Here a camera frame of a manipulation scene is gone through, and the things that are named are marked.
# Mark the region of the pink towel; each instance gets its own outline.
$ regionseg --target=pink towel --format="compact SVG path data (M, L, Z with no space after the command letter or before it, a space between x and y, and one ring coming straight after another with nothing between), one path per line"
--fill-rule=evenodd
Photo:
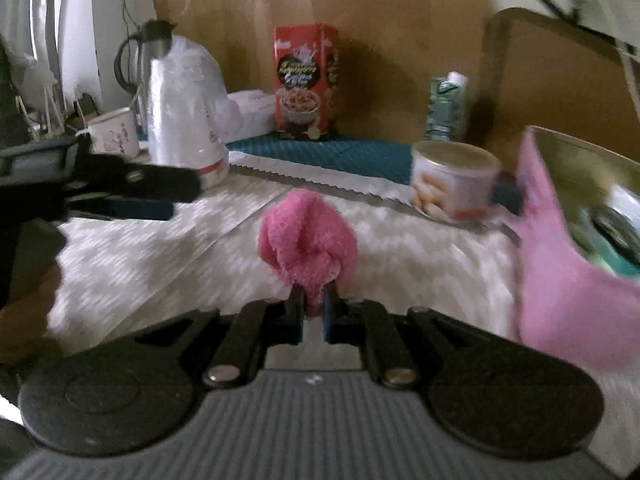
M340 290L353 275L358 240L320 195L298 189L262 218L258 254L287 285L304 287L312 317L320 313L322 287L336 280Z

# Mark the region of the cardboard box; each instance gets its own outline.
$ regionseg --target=cardboard box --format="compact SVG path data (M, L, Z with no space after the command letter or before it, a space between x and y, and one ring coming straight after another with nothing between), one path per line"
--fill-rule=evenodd
M327 138L335 130L338 31L328 25L273 33L276 122L281 139Z
M506 171L516 172L530 124L640 161L640 124L615 46L563 20L507 9L489 21L484 49L467 140Z

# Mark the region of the plastic container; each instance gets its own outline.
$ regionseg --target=plastic container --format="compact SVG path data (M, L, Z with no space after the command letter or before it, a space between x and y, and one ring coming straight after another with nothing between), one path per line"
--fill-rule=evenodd
M518 183L526 197L512 226L521 238L523 265L520 338L600 370L620 370L640 357L640 286L585 260L567 221L602 203L615 182L637 186L640 166L556 132L525 133Z
M423 140L412 148L412 204L443 221L484 218L500 161L482 148L447 140Z

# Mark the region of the paper cup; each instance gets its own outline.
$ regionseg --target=paper cup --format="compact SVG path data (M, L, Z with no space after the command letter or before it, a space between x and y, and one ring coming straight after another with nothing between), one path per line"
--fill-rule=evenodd
M136 120L131 108L120 108L87 124L96 153L117 153L134 159L140 153Z

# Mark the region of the electric kettle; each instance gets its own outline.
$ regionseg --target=electric kettle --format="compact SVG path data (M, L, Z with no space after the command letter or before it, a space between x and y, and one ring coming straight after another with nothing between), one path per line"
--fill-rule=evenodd
M140 27L140 30L122 42L113 62L113 71L118 84L130 94L137 95L136 112L139 116L138 122L145 135L148 124L146 101L151 78L151 61L153 59L161 59L169 53L172 46L172 30L174 30L174 27L173 23L164 20L149 20ZM122 74L122 53L131 41L135 41L138 44L135 83L127 81Z

